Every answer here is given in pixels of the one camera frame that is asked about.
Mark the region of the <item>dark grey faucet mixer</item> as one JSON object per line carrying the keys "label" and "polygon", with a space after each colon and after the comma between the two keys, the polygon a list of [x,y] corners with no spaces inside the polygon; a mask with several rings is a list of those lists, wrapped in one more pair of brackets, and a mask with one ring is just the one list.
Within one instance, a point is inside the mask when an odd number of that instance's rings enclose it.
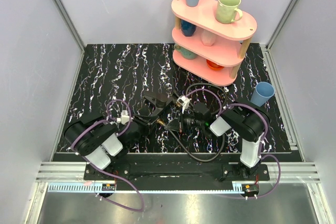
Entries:
{"label": "dark grey faucet mixer", "polygon": [[167,94],[152,91],[144,91],[143,98],[153,105],[154,111],[149,116],[155,117],[155,123],[160,116],[171,106],[176,105],[178,99],[177,93],[168,97]]}

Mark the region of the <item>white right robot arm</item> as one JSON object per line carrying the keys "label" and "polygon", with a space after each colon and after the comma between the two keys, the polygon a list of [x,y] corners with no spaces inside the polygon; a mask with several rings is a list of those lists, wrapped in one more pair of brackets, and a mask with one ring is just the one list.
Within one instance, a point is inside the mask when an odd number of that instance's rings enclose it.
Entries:
{"label": "white right robot arm", "polygon": [[256,165],[261,161],[260,143],[267,135],[270,122],[267,112],[251,102],[232,103],[218,116],[212,115],[203,103],[195,104],[192,111],[194,115],[191,118],[186,118],[183,113],[180,113],[179,127],[184,124],[194,124],[197,127],[209,129],[217,137],[224,136],[229,130],[234,130],[242,138],[239,176],[244,180],[250,180],[256,176]]}

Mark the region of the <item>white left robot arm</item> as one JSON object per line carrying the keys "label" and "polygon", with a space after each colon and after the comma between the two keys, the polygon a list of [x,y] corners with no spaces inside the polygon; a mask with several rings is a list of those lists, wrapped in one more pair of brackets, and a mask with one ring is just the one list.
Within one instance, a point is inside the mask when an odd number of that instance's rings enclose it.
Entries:
{"label": "white left robot arm", "polygon": [[136,143],[150,135],[156,116],[135,115],[130,123],[122,127],[120,136],[115,124],[102,116],[85,116],[70,124],[64,131],[64,138],[72,150],[95,166],[95,174],[103,180],[113,175],[112,161],[129,152]]}

